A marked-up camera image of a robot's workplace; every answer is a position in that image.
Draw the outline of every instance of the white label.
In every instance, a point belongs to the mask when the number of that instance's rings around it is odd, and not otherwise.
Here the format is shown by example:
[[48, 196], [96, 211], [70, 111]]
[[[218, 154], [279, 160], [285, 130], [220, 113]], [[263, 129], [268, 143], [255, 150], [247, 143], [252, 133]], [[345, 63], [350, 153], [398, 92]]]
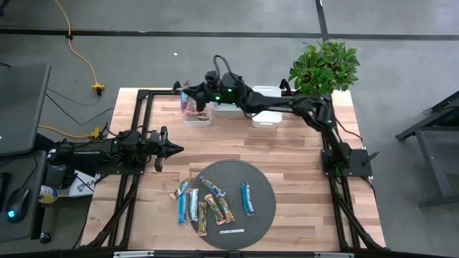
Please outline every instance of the white label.
[[220, 234], [233, 234], [233, 233], [242, 233], [244, 229], [233, 229], [233, 230], [221, 230]]

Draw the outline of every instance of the blue wrapper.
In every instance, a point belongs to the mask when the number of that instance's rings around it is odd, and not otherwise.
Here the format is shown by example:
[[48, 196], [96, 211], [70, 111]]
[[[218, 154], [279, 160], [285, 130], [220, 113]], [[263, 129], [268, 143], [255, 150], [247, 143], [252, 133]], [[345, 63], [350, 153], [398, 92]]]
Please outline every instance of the blue wrapper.
[[198, 190], [191, 189], [189, 192], [189, 220], [198, 221]]
[[253, 210], [252, 202], [250, 201], [250, 185], [248, 183], [243, 183], [241, 185], [241, 189], [245, 213], [247, 216], [252, 216], [255, 214], [255, 211]]
[[186, 194], [187, 192], [179, 197], [179, 225], [186, 225]]

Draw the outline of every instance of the concrete floor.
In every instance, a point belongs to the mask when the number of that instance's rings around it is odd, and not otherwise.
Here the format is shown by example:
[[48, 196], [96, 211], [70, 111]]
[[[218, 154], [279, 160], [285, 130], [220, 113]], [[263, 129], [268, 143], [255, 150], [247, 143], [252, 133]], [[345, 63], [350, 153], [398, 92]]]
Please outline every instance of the concrete floor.
[[[319, 33], [314, 0], [62, 0], [75, 29], [176, 32]], [[459, 34], [455, 0], [323, 0], [328, 32], [355, 34]], [[65, 29], [51, 0], [15, 0], [0, 27]], [[198, 83], [226, 57], [249, 85], [277, 85], [305, 44], [320, 39], [211, 37], [75, 37], [75, 49], [95, 67], [107, 90], [93, 107], [56, 100], [79, 121], [114, 106], [120, 87], [169, 87], [175, 80]], [[394, 135], [422, 119], [422, 110], [458, 90], [457, 41], [347, 41], [358, 49], [360, 80], [351, 88], [360, 132], [370, 151], [374, 187], [387, 246], [426, 254], [459, 254], [459, 206], [419, 210], [437, 195], [415, 139]], [[63, 36], [0, 35], [0, 61], [11, 65], [49, 63], [49, 87], [92, 102], [90, 71], [68, 49]], [[79, 127], [46, 100], [41, 124], [74, 134], [103, 126], [111, 113]], [[60, 135], [40, 131], [60, 140]], [[61, 203], [52, 224], [53, 241], [0, 244], [1, 252], [67, 249], [76, 242], [89, 199]]]

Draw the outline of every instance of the clear plastic container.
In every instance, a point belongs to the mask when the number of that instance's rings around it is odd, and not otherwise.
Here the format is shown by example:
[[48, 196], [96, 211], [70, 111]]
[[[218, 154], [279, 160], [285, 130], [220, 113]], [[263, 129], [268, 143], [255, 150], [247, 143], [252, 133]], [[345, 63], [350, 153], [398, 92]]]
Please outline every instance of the clear plastic container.
[[202, 112], [196, 111], [196, 103], [185, 93], [180, 96], [181, 119], [188, 127], [207, 127], [212, 124], [213, 103], [207, 103]]

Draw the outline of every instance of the laptop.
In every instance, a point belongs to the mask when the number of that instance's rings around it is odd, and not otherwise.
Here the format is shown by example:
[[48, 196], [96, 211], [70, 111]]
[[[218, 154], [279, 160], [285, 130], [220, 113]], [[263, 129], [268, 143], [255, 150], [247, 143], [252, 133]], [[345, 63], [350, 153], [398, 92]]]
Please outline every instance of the laptop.
[[50, 70], [48, 64], [0, 67], [0, 156], [33, 149]]

